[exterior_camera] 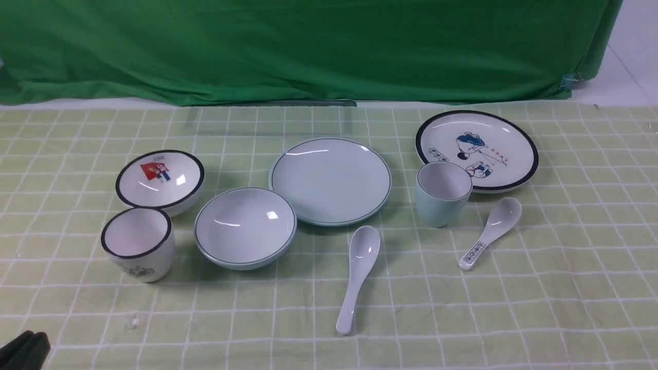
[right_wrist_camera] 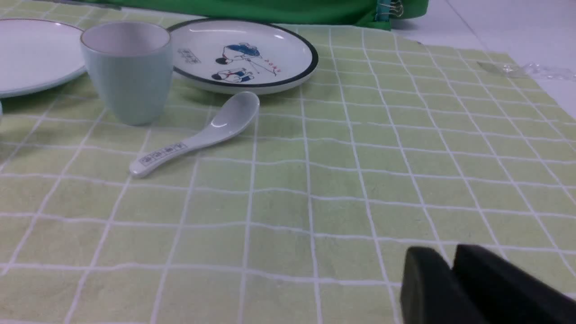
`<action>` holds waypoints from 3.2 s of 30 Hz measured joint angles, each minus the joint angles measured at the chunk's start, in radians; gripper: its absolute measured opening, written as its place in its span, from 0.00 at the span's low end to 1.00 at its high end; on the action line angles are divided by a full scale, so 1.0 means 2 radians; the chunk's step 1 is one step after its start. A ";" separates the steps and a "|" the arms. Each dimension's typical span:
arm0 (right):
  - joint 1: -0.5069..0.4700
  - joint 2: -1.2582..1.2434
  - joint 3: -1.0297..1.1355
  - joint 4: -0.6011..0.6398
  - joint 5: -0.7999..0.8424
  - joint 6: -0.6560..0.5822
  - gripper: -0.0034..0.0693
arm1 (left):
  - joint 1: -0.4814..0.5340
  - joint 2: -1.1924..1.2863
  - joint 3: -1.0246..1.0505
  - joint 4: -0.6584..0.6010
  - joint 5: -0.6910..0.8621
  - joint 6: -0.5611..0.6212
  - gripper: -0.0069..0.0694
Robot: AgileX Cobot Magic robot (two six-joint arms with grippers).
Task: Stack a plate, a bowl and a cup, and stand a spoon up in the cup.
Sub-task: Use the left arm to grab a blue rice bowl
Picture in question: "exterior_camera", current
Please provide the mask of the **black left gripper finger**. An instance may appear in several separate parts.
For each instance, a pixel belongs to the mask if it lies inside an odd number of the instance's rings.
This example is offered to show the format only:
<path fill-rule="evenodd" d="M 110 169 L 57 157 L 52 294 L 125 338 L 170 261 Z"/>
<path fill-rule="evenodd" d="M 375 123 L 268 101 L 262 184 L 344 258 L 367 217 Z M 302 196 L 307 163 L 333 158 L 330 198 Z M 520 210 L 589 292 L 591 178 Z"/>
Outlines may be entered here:
<path fill-rule="evenodd" d="M 33 331 L 25 331 L 1 349 L 1 369 L 31 369 L 31 346 L 36 343 Z"/>

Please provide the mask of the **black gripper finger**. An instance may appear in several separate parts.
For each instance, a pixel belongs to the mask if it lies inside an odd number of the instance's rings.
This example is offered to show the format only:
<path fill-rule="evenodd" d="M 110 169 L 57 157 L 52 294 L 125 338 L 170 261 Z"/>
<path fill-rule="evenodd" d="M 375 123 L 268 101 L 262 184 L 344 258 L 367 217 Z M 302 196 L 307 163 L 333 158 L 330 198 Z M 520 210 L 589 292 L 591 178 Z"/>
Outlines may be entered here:
<path fill-rule="evenodd" d="M 51 344 L 46 332 L 35 332 L 35 334 L 34 339 L 36 343 L 31 346 L 32 351 L 30 353 L 30 360 L 33 361 L 33 367 L 31 369 L 42 369 L 51 350 Z"/>

